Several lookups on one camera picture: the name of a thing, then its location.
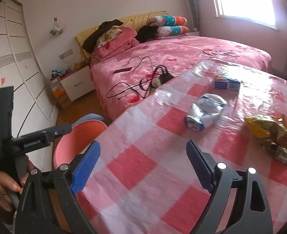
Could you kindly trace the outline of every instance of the headboard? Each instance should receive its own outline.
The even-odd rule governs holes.
[[[120,18],[119,20],[124,22],[123,26],[130,27],[134,29],[135,31],[139,31],[141,27],[143,27],[148,18],[154,17],[154,16],[159,16],[159,15],[168,15],[166,11],[156,11],[156,12],[150,12],[150,13],[145,13],[145,14],[138,14],[138,15],[133,15],[133,16],[128,16],[124,18]],[[84,41],[94,32],[98,29],[100,25],[91,27],[85,31],[80,32],[75,36],[75,39],[77,43],[79,44],[80,47],[80,53],[82,59],[86,59],[90,57],[90,54],[87,53],[84,49],[82,49],[82,45]]]

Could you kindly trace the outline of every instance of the window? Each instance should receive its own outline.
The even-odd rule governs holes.
[[[214,0],[217,17],[244,19],[275,28],[271,0]]]

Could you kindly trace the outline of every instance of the silver screw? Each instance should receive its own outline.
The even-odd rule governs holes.
[[[31,174],[32,174],[32,175],[37,174],[37,169],[32,169],[32,170],[31,170]]]
[[[225,163],[218,163],[217,164],[217,167],[219,168],[219,169],[225,169],[227,166],[226,166],[226,164]]]
[[[256,170],[253,167],[248,168],[248,172],[251,174],[255,174]]]
[[[67,170],[68,168],[69,168],[69,166],[68,166],[66,163],[60,165],[60,170],[62,170],[62,171],[65,171],[65,170]]]

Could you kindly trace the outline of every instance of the wooden floor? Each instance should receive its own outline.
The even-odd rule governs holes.
[[[104,114],[104,111],[97,98],[96,90],[93,90],[88,94],[85,94],[84,96],[75,100],[68,108],[65,109],[60,108],[57,117],[57,125],[63,123],[73,124],[79,118],[84,117],[85,115],[90,113],[95,113],[104,117],[106,119],[105,123],[107,125],[109,125],[112,122],[111,119]],[[55,152],[55,148],[58,142],[59,140],[54,141],[53,154]],[[66,222],[62,209],[58,202],[57,194],[54,190],[50,191],[50,198],[61,228],[68,232],[71,232],[71,229],[69,228],[68,223]]]

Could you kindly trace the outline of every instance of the window frame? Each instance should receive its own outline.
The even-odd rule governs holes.
[[[257,21],[257,20],[250,19],[250,18],[236,17],[236,16],[227,16],[227,15],[223,15],[223,9],[222,9],[222,2],[221,2],[221,0],[214,0],[214,5],[215,5],[215,10],[216,10],[216,17],[244,20],[244,21],[249,21],[249,22],[252,22],[252,23],[259,24],[259,25],[267,26],[267,27],[275,29],[275,30],[277,29],[277,27],[276,27],[276,20],[275,20],[275,23],[274,23],[274,26],[273,26],[273,25],[266,24],[264,22],[260,22],[260,21]]]

